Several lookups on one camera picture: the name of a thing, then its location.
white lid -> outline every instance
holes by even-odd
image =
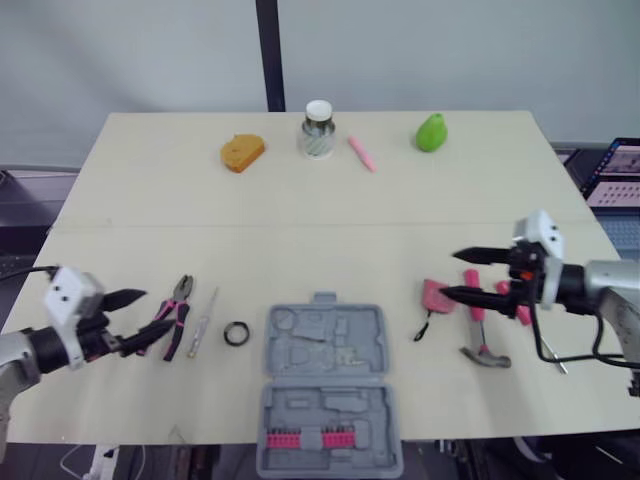
[[[307,118],[315,122],[324,122],[331,118],[333,107],[326,100],[312,100],[307,103]]]

black pole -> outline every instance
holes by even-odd
[[[284,80],[280,53],[280,26],[278,24],[278,0],[256,0],[262,69],[270,112],[286,111],[284,105]]]

white table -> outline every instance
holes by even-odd
[[[184,273],[195,276],[192,311],[172,363],[162,345],[146,358],[100,359],[43,378],[12,407],[16,442],[253,442],[272,304],[306,302],[318,290],[339,301],[377,303],[387,316],[391,370],[403,439],[556,434],[638,428],[628,373],[583,362],[569,375],[535,355],[530,329],[487,315],[492,350],[510,370],[472,364],[467,312],[436,316],[425,338],[425,277],[461,282],[465,246],[508,246],[513,222],[535,208],[556,219],[566,260],[617,258],[606,235],[526,112],[445,112],[449,140],[436,153],[410,144],[426,113],[338,113],[338,146],[326,161],[295,149],[301,114],[114,114],[96,142],[38,264],[92,272],[108,289],[149,295],[111,315],[111,331],[146,324]],[[236,175],[219,149],[256,133],[267,151]],[[375,157],[369,173],[346,144],[356,135]],[[481,268],[490,289],[506,268]],[[195,360],[186,358],[197,317],[215,286],[214,318]],[[32,275],[5,331],[46,324],[43,276]],[[241,348],[221,331],[243,320]],[[556,308],[542,314],[561,354],[583,352],[593,319]],[[619,350],[614,335],[608,351]]]

green pear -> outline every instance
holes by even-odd
[[[447,139],[447,126],[441,113],[434,113],[420,125],[416,133],[416,145],[424,152],[434,152]]]

white wall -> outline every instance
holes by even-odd
[[[253,0],[3,0],[0,167],[78,168],[112,111],[266,111]]]
[[[287,110],[526,109],[551,141],[640,135],[639,0],[280,0]]]

